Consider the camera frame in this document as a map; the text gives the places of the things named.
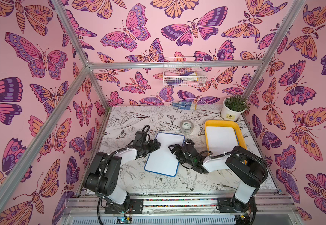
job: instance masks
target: mounting plate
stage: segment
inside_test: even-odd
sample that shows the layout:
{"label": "mounting plate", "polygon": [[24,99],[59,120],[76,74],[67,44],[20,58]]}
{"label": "mounting plate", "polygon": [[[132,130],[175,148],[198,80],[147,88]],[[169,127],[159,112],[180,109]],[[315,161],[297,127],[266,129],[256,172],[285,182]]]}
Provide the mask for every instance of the mounting plate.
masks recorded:
{"label": "mounting plate", "polygon": [[[143,199],[141,198],[134,198],[131,199],[130,205],[132,205],[132,210],[130,214],[142,214],[143,212]],[[106,204],[104,209],[104,214],[119,214],[119,212],[114,209],[111,204]]]}

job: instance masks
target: tape roll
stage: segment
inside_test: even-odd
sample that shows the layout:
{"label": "tape roll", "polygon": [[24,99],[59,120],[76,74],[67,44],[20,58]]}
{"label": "tape roll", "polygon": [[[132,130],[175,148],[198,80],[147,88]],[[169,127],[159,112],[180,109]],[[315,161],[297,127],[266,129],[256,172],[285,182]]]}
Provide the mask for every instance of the tape roll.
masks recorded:
{"label": "tape roll", "polygon": [[182,134],[189,135],[193,132],[194,125],[190,120],[183,120],[180,124]]}

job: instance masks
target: sketched bird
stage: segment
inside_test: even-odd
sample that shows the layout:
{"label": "sketched bird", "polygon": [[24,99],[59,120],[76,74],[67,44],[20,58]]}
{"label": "sketched bird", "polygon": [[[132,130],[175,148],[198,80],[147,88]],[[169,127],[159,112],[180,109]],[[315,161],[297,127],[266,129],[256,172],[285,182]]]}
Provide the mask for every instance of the sketched bird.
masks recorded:
{"label": "sketched bird", "polygon": [[190,191],[193,191],[194,188],[195,188],[195,184],[197,182],[197,172],[194,171],[194,178],[191,176],[191,173],[188,169],[186,169],[187,171],[187,178],[185,178],[185,176],[181,175],[179,172],[178,172],[178,177],[179,177],[179,180],[181,181],[182,184],[186,184],[187,187],[186,187],[186,190],[190,190]]}

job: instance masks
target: metal rail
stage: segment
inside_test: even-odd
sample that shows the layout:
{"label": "metal rail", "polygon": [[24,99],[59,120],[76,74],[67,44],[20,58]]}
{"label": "metal rail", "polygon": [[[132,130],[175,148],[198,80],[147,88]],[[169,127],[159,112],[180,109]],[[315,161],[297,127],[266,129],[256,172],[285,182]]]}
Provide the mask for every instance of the metal rail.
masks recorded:
{"label": "metal rail", "polygon": [[248,96],[253,91],[255,85],[258,83],[258,80],[264,74],[265,68],[268,66],[269,61],[274,56],[274,53],[276,52],[278,46],[280,45],[280,43],[282,42],[287,31],[293,24],[295,18],[297,17],[298,13],[300,12],[300,9],[303,7],[304,2],[305,2],[305,0],[295,0],[292,3],[292,6],[290,7],[287,15],[283,19],[282,25],[279,27],[268,50],[265,52],[265,55],[263,57],[263,65],[258,67],[258,69],[255,71],[255,74],[254,74],[252,80],[249,82],[248,87],[243,94],[244,98],[248,98]]}

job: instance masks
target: white flower pot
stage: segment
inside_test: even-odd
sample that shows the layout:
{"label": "white flower pot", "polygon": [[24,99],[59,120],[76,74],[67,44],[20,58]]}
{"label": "white flower pot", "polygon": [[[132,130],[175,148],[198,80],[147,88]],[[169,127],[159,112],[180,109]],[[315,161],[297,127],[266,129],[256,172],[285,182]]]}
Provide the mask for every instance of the white flower pot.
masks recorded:
{"label": "white flower pot", "polygon": [[239,119],[239,116],[242,114],[243,111],[240,112],[236,112],[233,110],[228,109],[228,107],[226,106],[225,102],[226,102],[227,98],[224,99],[223,101],[223,107],[222,107],[222,111],[221,111],[221,118],[224,120],[229,120],[229,121],[236,121]]}

